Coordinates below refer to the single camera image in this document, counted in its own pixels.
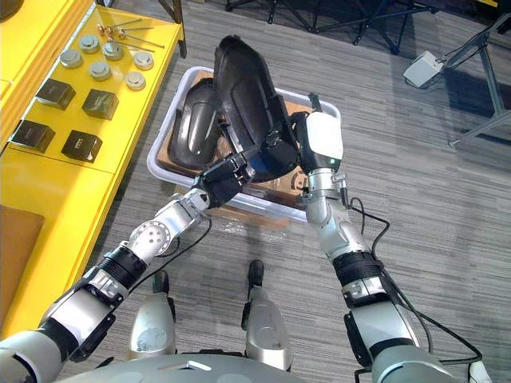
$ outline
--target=yellow table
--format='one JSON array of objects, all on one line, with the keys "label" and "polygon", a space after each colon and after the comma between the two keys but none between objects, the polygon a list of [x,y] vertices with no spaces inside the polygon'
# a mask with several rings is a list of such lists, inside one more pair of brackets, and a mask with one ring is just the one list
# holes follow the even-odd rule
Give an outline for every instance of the yellow table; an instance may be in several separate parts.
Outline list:
[{"label": "yellow table", "polygon": [[69,40],[91,0],[24,0],[11,18],[0,23],[0,148],[16,128],[36,93]]},{"label": "yellow table", "polygon": [[[97,7],[77,34],[71,48],[78,49],[84,34],[95,34],[96,24],[109,26],[139,18],[127,12]],[[106,61],[99,50],[83,53],[84,63],[76,69],[57,65],[51,78],[73,86],[76,95],[66,110],[35,102],[26,119],[49,125],[55,137],[45,153],[13,143],[0,157],[2,204],[43,215],[45,222],[22,276],[16,296],[2,327],[2,336],[38,325],[46,308],[83,273],[115,192],[144,127],[156,92],[179,40],[184,39],[182,24],[143,18],[136,26],[152,26],[137,36],[164,45],[164,49],[125,40],[154,50],[154,67],[140,71],[133,64],[136,50],[124,47],[119,61]],[[112,76],[95,81],[89,66],[106,61]],[[142,72],[146,86],[132,91],[124,83],[130,71]],[[81,106],[91,89],[117,95],[119,105],[112,120],[87,116]],[[72,160],[61,154],[70,131],[79,130],[101,138],[103,144],[93,163]]]}]

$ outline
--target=robot leg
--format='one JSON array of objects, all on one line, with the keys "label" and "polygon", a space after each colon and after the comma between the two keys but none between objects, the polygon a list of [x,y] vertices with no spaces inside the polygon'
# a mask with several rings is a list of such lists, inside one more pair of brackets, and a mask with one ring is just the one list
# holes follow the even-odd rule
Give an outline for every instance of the robot leg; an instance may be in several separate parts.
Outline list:
[{"label": "robot leg", "polygon": [[129,340],[129,358],[154,357],[176,353],[174,301],[168,296],[168,276],[155,274],[153,294],[138,310]]},{"label": "robot leg", "polygon": [[247,331],[247,357],[277,369],[291,369],[291,345],[282,315],[262,287],[264,267],[252,261],[248,272],[249,296],[242,328]]}]

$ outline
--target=metal tool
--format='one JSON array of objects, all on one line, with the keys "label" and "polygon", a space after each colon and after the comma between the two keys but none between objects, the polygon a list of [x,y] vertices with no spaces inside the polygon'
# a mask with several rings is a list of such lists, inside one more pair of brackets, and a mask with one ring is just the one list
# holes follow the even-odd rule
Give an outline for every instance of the metal tool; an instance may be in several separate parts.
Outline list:
[{"label": "metal tool", "polygon": [[[137,20],[134,20],[132,22],[139,22],[141,21],[142,19],[139,18]],[[103,26],[102,24],[99,24],[97,23],[96,24],[96,27],[97,27],[97,30],[99,31],[99,34],[101,36],[105,36],[105,35],[111,35],[111,34],[114,34],[116,30],[119,30],[119,26],[123,26],[123,25],[126,25],[126,23],[123,23],[123,24],[117,24],[116,26]],[[153,26],[141,26],[139,28],[126,28],[125,30],[152,30],[154,29]]]},{"label": "metal tool", "polygon": [[140,28],[117,28],[118,30],[154,30],[154,26],[141,26]]},{"label": "metal tool", "polygon": [[141,47],[141,46],[138,46],[138,45],[132,45],[132,44],[128,44],[126,42],[122,42],[122,41],[118,41],[116,40],[115,38],[112,38],[109,36],[109,38],[107,39],[107,42],[116,42],[117,44],[122,44],[122,45],[126,45],[126,46],[131,46],[132,48],[137,48],[137,49],[141,49],[141,50],[146,50],[148,52],[152,52],[154,53],[154,50],[152,49],[148,49],[148,48],[144,48],[144,47]]},{"label": "metal tool", "polygon": [[123,30],[122,28],[119,28],[119,38],[121,40],[125,39],[125,38],[132,38],[133,40],[138,40],[138,41],[142,41],[142,42],[145,42],[146,44],[150,44],[150,45],[154,45],[154,46],[157,46],[159,48],[162,48],[164,49],[165,48],[165,45],[161,45],[161,44],[157,44],[155,42],[152,42],[152,41],[147,41],[147,40],[144,40],[143,38],[138,38],[136,36],[133,36],[131,34],[127,34],[125,32],[125,30]]},{"label": "metal tool", "polygon": [[141,22],[142,18],[136,18],[135,20],[132,20],[130,22],[122,22],[119,24],[116,24],[114,26],[109,26],[110,28],[117,28],[118,26],[127,26],[128,24],[133,24],[134,22]]}]

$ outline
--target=black cable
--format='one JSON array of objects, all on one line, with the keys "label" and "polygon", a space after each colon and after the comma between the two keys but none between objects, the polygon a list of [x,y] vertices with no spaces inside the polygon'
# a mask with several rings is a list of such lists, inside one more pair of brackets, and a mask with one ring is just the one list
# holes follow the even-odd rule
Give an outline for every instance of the black cable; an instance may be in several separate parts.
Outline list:
[{"label": "black cable", "polygon": [[432,325],[434,325],[434,326],[438,327],[440,330],[443,330],[446,333],[448,333],[448,335],[450,335],[451,337],[453,337],[454,339],[459,341],[466,348],[470,349],[473,353],[476,354],[475,357],[466,357],[463,359],[442,359],[442,360],[439,360],[440,363],[442,363],[443,365],[467,365],[467,364],[475,363],[476,361],[482,360],[482,353],[481,353],[481,351],[479,351],[479,349],[475,345],[473,345],[472,343],[470,343],[469,341],[464,339],[461,335],[458,335],[451,329],[445,327],[441,323],[438,323],[431,317],[428,317],[426,314],[423,314],[420,311],[418,311],[418,314],[422,318],[427,320],[429,323],[431,323]]},{"label": "black cable", "polygon": [[202,241],[202,239],[209,233],[209,231],[211,230],[211,226],[212,226],[212,221],[211,221],[211,218],[210,217],[207,217],[208,218],[208,228],[206,229],[206,231],[192,244],[186,246],[186,248],[184,248],[183,250],[181,250],[179,253],[177,253],[176,255],[174,255],[172,258],[170,258],[168,261],[166,261],[163,265],[161,265],[160,267],[158,267],[156,270],[154,270],[152,273],[146,275],[145,277],[143,277],[135,286],[133,286],[131,288],[131,290],[129,291],[129,293],[131,294],[138,286],[140,286],[142,283],[144,283],[145,281],[147,281],[149,278],[151,278],[154,274],[156,274],[158,271],[160,270],[163,270],[170,262],[172,262],[174,259],[176,259],[177,257],[179,257],[180,255],[182,255],[183,253],[185,253],[186,251],[190,250],[192,247],[194,247],[196,244],[198,244],[200,241]]},{"label": "black cable", "polygon": [[364,235],[364,229],[366,228],[366,210],[364,209],[364,204],[359,197],[353,197],[350,199],[350,209],[353,209],[353,201],[357,201],[360,205],[360,210],[358,210],[360,214],[362,214],[362,227],[360,228],[360,234]]},{"label": "black cable", "polygon": [[[362,205],[362,201],[359,198],[357,198],[357,200],[360,202],[361,206],[363,206]],[[371,247],[371,251],[373,253],[374,258],[378,259],[378,257],[376,256],[376,246],[378,245],[379,240],[389,230],[389,228],[390,228],[389,221],[387,221],[386,219],[377,217],[376,215],[369,214],[369,213],[365,212],[365,210],[363,210],[363,208],[362,208],[362,210],[359,210],[356,207],[351,207],[351,208],[353,210],[355,210],[356,212],[362,214],[362,215],[366,215],[367,217],[369,217],[371,219],[377,220],[377,221],[385,224],[385,227],[382,229],[382,231],[380,231],[380,233],[374,239],[373,245]],[[470,349],[473,353],[475,353],[474,357],[466,357],[466,358],[462,358],[462,359],[443,359],[443,360],[439,360],[440,363],[442,363],[443,365],[464,365],[464,364],[475,363],[477,361],[482,360],[482,353],[481,353],[481,351],[479,351],[479,349],[476,346],[472,345],[470,342],[468,342],[462,336],[456,334],[454,331],[452,331],[449,328],[445,327],[441,323],[435,321],[434,319],[432,319],[431,317],[429,317],[426,314],[422,313],[421,311],[416,310],[414,305],[405,296],[405,294],[399,288],[397,283],[394,281],[394,279],[390,276],[390,274],[384,268],[382,268],[382,274],[385,276],[385,278],[388,279],[388,281],[392,284],[394,289],[396,289],[396,291],[398,292],[399,296],[401,297],[401,299],[406,304],[406,306],[403,306],[403,307],[405,309],[411,311],[412,313],[414,313],[414,315],[420,321],[421,326],[424,329],[424,332],[426,333],[426,337],[427,337],[427,341],[428,341],[428,351],[429,351],[429,353],[433,353],[433,349],[434,349],[434,347],[433,347],[433,338],[431,337],[430,330],[428,329],[426,323],[424,322],[424,319],[427,320],[432,325],[434,325],[437,328],[439,328],[440,330],[448,333],[448,335],[450,335],[451,337],[453,337],[454,339],[459,341],[461,344],[463,344],[465,347]],[[367,373],[367,372],[370,372],[370,370],[360,369],[360,370],[355,371],[355,382],[359,383],[358,376],[361,373]]]},{"label": "black cable", "polygon": [[[387,221],[386,219],[377,217],[376,215],[366,213],[365,211],[362,212],[359,209],[357,209],[356,207],[353,207],[353,210],[355,210],[356,212],[358,212],[360,214],[367,215],[369,218],[385,224],[385,227],[376,236],[376,238],[373,241],[373,245],[371,246],[371,252],[373,253],[374,258],[378,259],[378,257],[376,256],[376,247],[378,246],[378,242],[380,241],[380,239],[385,235],[385,233],[387,233],[389,231],[390,222]],[[408,300],[408,298],[404,295],[404,293],[401,291],[401,289],[399,289],[398,285],[395,283],[395,281],[392,279],[392,277],[389,275],[389,273],[386,272],[386,270],[384,268],[382,268],[382,274],[385,275],[385,277],[389,280],[389,282],[394,286],[394,288],[396,289],[398,294],[401,295],[402,300],[410,308],[410,311],[412,311],[415,314],[418,321],[421,323],[421,326],[424,329],[424,332],[426,333],[426,338],[428,341],[428,352],[433,353],[434,346],[433,346],[433,338],[431,337],[430,329],[428,329],[424,320],[419,316],[419,312],[415,309],[414,305]]]},{"label": "black cable", "polygon": [[396,291],[398,292],[399,296],[401,297],[401,299],[404,301],[404,303],[408,306],[404,306],[407,310],[410,310],[412,313],[414,313],[414,315],[417,317],[418,321],[421,323],[421,326],[422,328],[424,329],[424,332],[426,333],[426,339],[428,341],[428,353],[433,353],[434,351],[434,346],[433,346],[433,337],[431,337],[431,332],[430,332],[430,329],[428,329],[428,326],[426,325],[426,323],[424,322],[424,319],[422,319],[421,315],[420,315],[420,312],[418,310],[415,309],[415,306],[412,305],[412,303],[408,300],[408,298],[406,297],[406,295],[401,291],[401,289],[399,288],[399,286],[396,284],[396,282],[392,279],[392,277],[390,276],[390,274],[385,270],[385,269],[382,269],[382,274],[385,275],[385,278],[387,278],[389,280],[389,282],[392,284],[392,286],[394,287],[394,289],[396,289]]},{"label": "black cable", "polygon": [[376,215],[372,215],[372,214],[369,214],[367,212],[362,212],[361,210],[357,209],[356,207],[352,207],[353,210],[355,210],[356,212],[360,213],[360,214],[364,214],[366,217],[369,217],[371,219],[374,219],[376,221],[379,221],[381,223],[384,223],[385,224],[385,227],[382,229],[382,231],[380,231],[380,233],[376,236],[376,238],[374,239],[373,241],[373,246],[371,247],[371,251],[372,253],[374,254],[374,256],[376,257],[376,245],[378,245],[378,242],[379,240],[385,235],[385,233],[388,232],[388,230],[390,229],[390,222],[387,221],[386,219],[383,219],[383,218],[380,218],[380,217],[377,217]]},{"label": "black cable", "polygon": [[370,369],[357,369],[355,371],[355,383],[360,383],[360,377],[359,375],[362,375],[363,373],[370,373]]}]

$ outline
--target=white plastic bin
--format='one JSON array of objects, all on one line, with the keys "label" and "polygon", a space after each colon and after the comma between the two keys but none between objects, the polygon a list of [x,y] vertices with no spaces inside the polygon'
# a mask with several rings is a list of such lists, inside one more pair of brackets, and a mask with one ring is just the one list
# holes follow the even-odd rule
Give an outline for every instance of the white plastic bin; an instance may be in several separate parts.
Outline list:
[{"label": "white plastic bin", "polygon": [[[165,137],[169,134],[169,130],[172,127],[172,123],[174,118],[176,117],[177,105],[186,97],[188,90],[192,87],[194,80],[199,72],[205,71],[213,73],[213,69],[206,68],[203,66],[193,66],[189,70],[186,71],[179,87],[177,88],[176,95],[172,99],[172,103],[168,108],[167,114],[161,124],[160,131],[158,132],[158,136],[154,141],[153,146],[147,157],[147,167],[151,174],[153,174],[156,178],[160,180],[172,182],[174,184],[178,184],[184,186],[186,188],[190,188],[192,186],[193,178],[182,176],[181,174],[176,174],[174,172],[170,172],[167,169],[163,169],[160,167],[156,161],[156,157],[158,152],[160,151],[161,145],[164,142]],[[311,107],[311,102],[309,101],[307,96],[303,96],[301,94],[288,92],[283,89],[275,89],[278,94],[280,94],[285,101],[294,102],[299,105],[304,105],[307,107]],[[321,101],[321,106],[325,113],[328,113],[339,120],[341,120],[340,111],[332,104]],[[238,207],[245,211],[251,211],[257,214],[265,215],[269,218],[273,219],[281,219],[281,218],[291,218],[297,221],[306,221],[305,211],[301,211],[299,209],[295,209],[293,207],[288,207],[281,205],[279,203],[274,203],[271,201],[266,201],[265,199],[257,198],[252,195],[246,195],[243,193],[238,193],[231,201],[229,201],[228,205],[233,207]]]}]

